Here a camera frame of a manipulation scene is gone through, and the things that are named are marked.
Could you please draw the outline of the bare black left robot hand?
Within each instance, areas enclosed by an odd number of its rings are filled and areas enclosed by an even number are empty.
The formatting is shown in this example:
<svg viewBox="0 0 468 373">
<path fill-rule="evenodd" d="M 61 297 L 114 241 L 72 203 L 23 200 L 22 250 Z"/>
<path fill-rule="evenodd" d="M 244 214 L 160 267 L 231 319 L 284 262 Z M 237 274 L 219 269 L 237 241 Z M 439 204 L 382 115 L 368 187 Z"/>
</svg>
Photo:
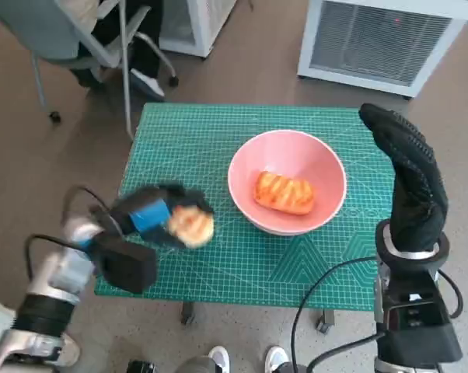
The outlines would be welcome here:
<svg viewBox="0 0 468 373">
<path fill-rule="evenodd" d="M 144 185 L 115 201 L 109 215 L 123 234 L 146 242 L 196 249 L 214 236 L 214 210 L 202 191 L 180 183 Z"/>
</svg>

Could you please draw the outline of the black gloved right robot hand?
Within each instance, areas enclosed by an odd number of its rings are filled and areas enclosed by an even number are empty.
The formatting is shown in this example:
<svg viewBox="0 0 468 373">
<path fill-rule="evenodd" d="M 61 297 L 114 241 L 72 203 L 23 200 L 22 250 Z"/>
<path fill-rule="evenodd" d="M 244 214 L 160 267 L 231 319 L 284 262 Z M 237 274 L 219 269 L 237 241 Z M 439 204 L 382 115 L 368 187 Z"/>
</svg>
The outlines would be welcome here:
<svg viewBox="0 0 468 373">
<path fill-rule="evenodd" d="M 445 226 L 449 201 L 433 148 L 409 120 L 364 103 L 358 111 L 395 171 L 389 230 L 400 252 L 432 250 Z"/>
</svg>

